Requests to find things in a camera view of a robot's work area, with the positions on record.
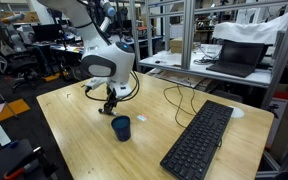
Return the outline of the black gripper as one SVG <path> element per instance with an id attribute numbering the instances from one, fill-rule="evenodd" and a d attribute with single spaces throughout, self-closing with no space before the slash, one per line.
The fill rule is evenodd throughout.
<path id="1" fill-rule="evenodd" d="M 115 95 L 115 91 L 107 87 L 106 92 L 107 92 L 107 102 L 103 108 L 100 108 L 98 110 L 98 112 L 107 114 L 107 115 L 117 116 L 117 112 L 113 109 L 113 107 L 117 106 L 117 102 L 118 102 L 116 95 Z"/>

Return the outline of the grey blue background robot arm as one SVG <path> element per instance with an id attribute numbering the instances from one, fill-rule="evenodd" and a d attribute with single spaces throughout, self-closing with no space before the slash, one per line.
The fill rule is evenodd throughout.
<path id="1" fill-rule="evenodd" d="M 112 23 L 111 18 L 115 16 L 116 11 L 109 0 L 100 0 L 100 7 L 104 11 L 104 20 L 100 26 L 100 29 L 105 32 Z"/>

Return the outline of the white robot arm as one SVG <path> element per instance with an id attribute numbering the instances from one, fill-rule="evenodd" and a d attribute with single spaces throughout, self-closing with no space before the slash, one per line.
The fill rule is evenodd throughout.
<path id="1" fill-rule="evenodd" d="M 42 5 L 64 13 L 78 30 L 84 46 L 82 70 L 91 76 L 85 92 L 107 84 L 108 97 L 100 113 L 115 115 L 113 108 L 132 94 L 129 84 L 135 53 L 124 42 L 110 44 L 81 0 L 37 0 Z"/>

